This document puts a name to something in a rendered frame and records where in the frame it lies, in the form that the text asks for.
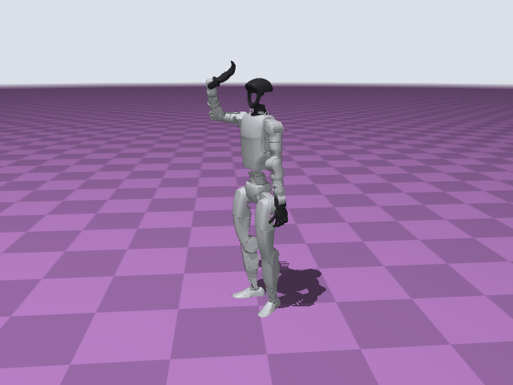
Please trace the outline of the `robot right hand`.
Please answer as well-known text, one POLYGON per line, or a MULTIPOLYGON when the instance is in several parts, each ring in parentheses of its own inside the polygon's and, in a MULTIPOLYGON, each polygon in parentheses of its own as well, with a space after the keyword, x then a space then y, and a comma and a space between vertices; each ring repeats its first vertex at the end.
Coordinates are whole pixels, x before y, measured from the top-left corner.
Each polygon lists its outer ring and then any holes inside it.
POLYGON ((221 74, 219 77, 213 77, 213 81, 208 84, 208 89, 219 87, 220 83, 223 83, 224 81, 228 80, 229 77, 235 73, 236 65, 233 61, 231 61, 231 64, 232 66, 226 72, 221 74))

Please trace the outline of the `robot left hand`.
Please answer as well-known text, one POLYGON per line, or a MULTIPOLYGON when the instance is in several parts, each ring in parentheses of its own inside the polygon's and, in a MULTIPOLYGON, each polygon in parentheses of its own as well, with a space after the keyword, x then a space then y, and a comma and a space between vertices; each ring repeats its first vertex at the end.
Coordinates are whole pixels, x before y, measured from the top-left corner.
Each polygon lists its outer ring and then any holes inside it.
POLYGON ((270 224, 270 223, 273 222, 274 219, 276 219, 275 225, 273 225, 273 228, 280 227, 281 225, 284 225, 285 223, 288 222, 288 212, 287 212, 287 210, 285 208, 286 203, 283 204, 283 205, 278 205, 278 199, 277 199, 277 197, 275 197, 274 198, 274 204, 275 204, 275 207, 276 207, 276 210, 274 212, 275 214, 272 217, 272 219, 269 221, 269 224, 270 224), (282 220, 282 222, 281 222, 281 220, 282 220))

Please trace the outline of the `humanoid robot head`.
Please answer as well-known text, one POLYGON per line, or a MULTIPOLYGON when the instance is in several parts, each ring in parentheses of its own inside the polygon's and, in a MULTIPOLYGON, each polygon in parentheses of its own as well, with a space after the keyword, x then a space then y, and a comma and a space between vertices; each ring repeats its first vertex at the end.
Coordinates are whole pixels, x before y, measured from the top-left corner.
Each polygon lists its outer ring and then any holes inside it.
MULTIPOLYGON (((267 111, 265 109, 264 104, 259 104, 259 101, 261 99, 261 96, 265 92, 273 91, 272 84, 266 79, 257 78, 257 79, 252 79, 249 82, 247 82, 245 84, 245 88, 248 92, 248 105, 251 108, 254 108, 254 112, 251 114, 251 116, 263 115, 263 114, 258 114, 259 111, 263 111, 264 113, 266 113, 267 111), (252 93, 256 93, 257 98, 256 98, 255 103, 252 103, 252 101, 251 101, 252 93)), ((266 115, 268 115, 268 113, 266 113, 266 115)))

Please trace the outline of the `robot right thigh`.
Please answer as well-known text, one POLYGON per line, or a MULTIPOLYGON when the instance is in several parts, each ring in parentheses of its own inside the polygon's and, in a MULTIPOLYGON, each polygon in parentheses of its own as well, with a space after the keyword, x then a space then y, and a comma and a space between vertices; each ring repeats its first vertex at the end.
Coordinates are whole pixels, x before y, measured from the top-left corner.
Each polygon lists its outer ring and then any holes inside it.
POLYGON ((252 203, 246 196, 245 186, 235 191, 232 215, 236 230, 236 235, 244 249, 249 253, 255 253, 259 248, 257 238, 248 235, 252 212, 247 203, 252 203))

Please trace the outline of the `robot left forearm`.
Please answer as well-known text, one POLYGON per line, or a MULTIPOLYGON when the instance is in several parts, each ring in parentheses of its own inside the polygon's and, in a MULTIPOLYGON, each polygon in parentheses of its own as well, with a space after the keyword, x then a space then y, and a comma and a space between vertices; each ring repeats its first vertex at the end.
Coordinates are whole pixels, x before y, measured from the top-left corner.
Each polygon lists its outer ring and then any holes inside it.
POLYGON ((275 159, 273 161, 273 171, 272 174, 270 174, 272 179, 272 186, 273 186, 273 195, 274 198, 277 197, 278 199, 278 205, 283 205, 286 203, 286 197, 285 197, 285 188, 284 188, 284 169, 282 167, 281 161, 278 159, 275 159))

